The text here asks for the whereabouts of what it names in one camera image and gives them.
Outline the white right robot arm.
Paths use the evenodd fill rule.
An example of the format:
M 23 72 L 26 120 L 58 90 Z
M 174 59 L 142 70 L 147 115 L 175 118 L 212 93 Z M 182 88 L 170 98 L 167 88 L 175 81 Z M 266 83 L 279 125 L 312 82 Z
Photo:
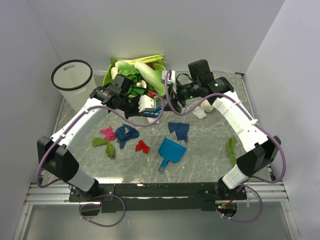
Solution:
M 215 78 L 208 62 L 201 59 L 188 65 L 190 83 L 181 84 L 172 70 L 163 71 L 167 106 L 177 115 L 183 115 L 186 100 L 202 98 L 229 123 L 245 150 L 235 166 L 218 180 L 218 193 L 230 199 L 240 184 L 270 165 L 277 153 L 282 153 L 281 140 L 267 133 L 244 108 L 233 86 L 225 77 Z

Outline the white paper scrap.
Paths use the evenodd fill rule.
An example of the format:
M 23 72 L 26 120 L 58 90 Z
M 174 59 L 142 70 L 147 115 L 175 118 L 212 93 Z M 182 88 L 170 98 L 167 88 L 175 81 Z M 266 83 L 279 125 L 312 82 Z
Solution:
M 199 106 L 197 106 L 192 112 L 198 119 L 207 117 L 206 112 Z
M 147 120 L 148 120 L 149 123 L 153 123 L 156 120 L 156 118 L 155 117 L 147 117 Z

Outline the small red paper scrap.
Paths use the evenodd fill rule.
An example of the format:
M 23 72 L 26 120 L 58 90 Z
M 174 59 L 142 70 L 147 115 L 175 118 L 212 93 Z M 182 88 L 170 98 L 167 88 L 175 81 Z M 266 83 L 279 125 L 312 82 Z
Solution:
M 148 154 L 150 147 L 143 140 L 139 140 L 138 144 L 135 146 L 135 151 L 138 152 L 140 150 L 142 150 L 143 153 Z

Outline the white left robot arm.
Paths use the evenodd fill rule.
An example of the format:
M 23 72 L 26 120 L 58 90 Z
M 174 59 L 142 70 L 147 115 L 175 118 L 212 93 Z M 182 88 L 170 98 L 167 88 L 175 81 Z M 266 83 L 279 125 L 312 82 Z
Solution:
M 36 171 L 36 184 L 40 182 L 42 170 L 81 191 L 87 201 L 95 200 L 99 195 L 99 182 L 80 168 L 73 156 L 81 139 L 90 131 L 96 122 L 108 113 L 119 109 L 127 117 L 136 116 L 139 112 L 139 98 L 129 99 L 134 89 L 134 82 L 123 75 L 116 75 L 112 83 L 95 88 L 83 107 L 59 131 L 51 137 L 41 136 L 37 141 L 39 166 Z

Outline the blue dustpan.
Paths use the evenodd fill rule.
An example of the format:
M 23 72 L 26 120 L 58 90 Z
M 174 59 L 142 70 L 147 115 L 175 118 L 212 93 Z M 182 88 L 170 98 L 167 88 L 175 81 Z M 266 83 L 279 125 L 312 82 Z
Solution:
M 186 150 L 186 147 L 165 137 L 158 149 L 158 154 L 163 158 L 163 161 L 158 171 L 160 173 L 163 173 L 168 162 L 179 162 L 181 158 L 184 156 Z

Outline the pink paper scrap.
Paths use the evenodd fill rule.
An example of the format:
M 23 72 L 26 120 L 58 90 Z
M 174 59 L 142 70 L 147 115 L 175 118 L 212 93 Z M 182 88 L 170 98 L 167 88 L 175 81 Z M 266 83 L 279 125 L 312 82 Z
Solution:
M 113 131 L 113 128 L 111 126 L 109 126 L 106 129 L 101 129 L 99 131 L 101 134 L 105 135 L 104 139 L 106 141 L 113 141 L 117 138 L 115 132 Z

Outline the blue hand brush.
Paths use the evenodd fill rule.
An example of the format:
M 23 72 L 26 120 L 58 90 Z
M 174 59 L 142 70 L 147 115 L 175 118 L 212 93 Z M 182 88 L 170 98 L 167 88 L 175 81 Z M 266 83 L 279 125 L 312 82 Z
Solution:
M 160 113 L 162 112 L 162 107 L 159 106 L 155 109 L 152 109 L 152 110 L 146 110 L 142 113 L 142 116 L 143 117 L 149 117 L 149 118 L 157 118 Z

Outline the dark blue paper scrap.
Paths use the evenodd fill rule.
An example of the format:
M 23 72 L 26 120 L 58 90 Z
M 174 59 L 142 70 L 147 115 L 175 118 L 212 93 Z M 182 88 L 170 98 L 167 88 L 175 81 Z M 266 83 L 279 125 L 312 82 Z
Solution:
M 175 132 L 178 141 L 188 142 L 188 132 L 190 130 L 190 125 L 188 123 L 169 122 L 168 130 L 170 133 Z
M 135 128 L 127 124 L 122 124 L 122 126 L 115 131 L 115 136 L 119 143 L 119 148 L 122 150 L 128 141 L 137 139 L 140 133 Z

